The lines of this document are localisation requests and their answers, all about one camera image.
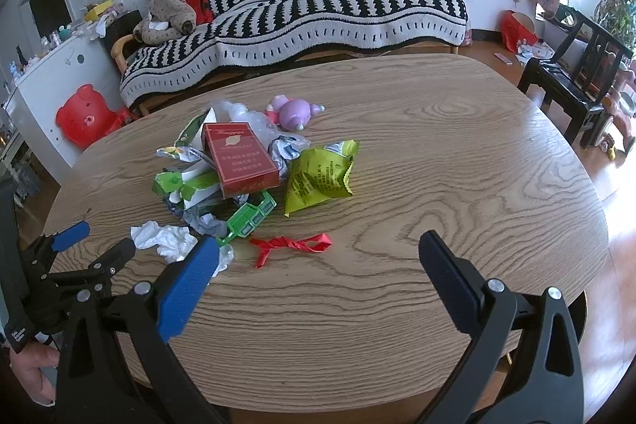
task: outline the window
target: window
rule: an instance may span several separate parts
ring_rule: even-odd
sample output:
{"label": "window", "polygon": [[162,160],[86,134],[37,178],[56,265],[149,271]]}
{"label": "window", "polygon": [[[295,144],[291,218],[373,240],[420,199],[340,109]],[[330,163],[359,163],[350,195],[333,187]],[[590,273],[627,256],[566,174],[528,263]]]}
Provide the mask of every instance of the window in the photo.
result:
{"label": "window", "polygon": [[60,26],[71,23],[71,14],[65,0],[25,0],[31,6],[33,19],[40,36],[49,36]]}

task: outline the baseboard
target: baseboard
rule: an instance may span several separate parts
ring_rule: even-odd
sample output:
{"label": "baseboard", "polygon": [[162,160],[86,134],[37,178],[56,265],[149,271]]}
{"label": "baseboard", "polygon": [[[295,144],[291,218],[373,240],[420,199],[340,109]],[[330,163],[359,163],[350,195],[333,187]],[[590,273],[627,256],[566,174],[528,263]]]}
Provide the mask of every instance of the baseboard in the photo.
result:
{"label": "baseboard", "polygon": [[473,29],[473,41],[501,43],[501,32],[493,29]]}

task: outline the red bear-shaped chair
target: red bear-shaped chair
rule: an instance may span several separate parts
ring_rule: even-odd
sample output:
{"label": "red bear-shaped chair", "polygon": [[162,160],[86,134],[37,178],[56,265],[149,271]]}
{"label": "red bear-shaped chair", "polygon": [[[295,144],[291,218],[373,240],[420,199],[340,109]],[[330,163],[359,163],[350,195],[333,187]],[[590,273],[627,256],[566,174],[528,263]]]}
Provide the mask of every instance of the red bear-shaped chair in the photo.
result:
{"label": "red bear-shaped chair", "polygon": [[110,110],[104,96],[93,85],[87,84],[78,88],[57,111],[55,123],[68,140],[85,150],[132,118],[128,108],[117,112]]}

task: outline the brown spotted plush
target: brown spotted plush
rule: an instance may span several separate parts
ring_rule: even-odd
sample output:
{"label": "brown spotted plush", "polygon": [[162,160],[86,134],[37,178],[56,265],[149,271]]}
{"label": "brown spotted plush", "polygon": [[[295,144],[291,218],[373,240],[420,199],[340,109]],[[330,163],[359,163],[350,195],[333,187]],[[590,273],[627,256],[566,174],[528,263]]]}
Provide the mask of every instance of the brown spotted plush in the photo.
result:
{"label": "brown spotted plush", "polygon": [[[167,22],[167,29],[151,29],[150,23]],[[148,16],[134,29],[138,42],[160,45],[190,35],[196,28],[196,12],[184,0],[152,0]]]}

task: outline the wooden table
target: wooden table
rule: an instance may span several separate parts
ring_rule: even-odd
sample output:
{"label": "wooden table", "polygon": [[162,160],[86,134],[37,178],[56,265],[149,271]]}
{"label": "wooden table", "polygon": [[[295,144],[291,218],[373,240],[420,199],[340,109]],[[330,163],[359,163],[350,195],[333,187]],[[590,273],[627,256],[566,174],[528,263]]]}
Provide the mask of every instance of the wooden table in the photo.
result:
{"label": "wooden table", "polygon": [[[559,131],[488,67],[428,54],[272,74],[102,139],[80,157],[48,218],[47,233],[82,219],[91,225],[91,237],[55,267],[84,267],[131,225],[177,224],[151,192],[154,174],[174,164],[155,157],[155,149],[170,144],[213,97],[258,110],[279,93],[325,104],[304,132],[315,144],[360,141],[354,197],[291,218],[278,208],[255,234],[328,232],[334,245],[323,254],[275,251],[256,270],[257,249],[233,243],[237,259],[171,340],[210,401],[317,412],[439,387],[468,338],[454,329],[417,259],[418,239],[430,228],[484,277],[534,294],[557,285],[569,301],[605,260],[602,206]],[[163,267],[154,250],[139,251],[114,279],[115,291],[152,280]],[[130,345],[123,346],[132,372],[142,376]]]}

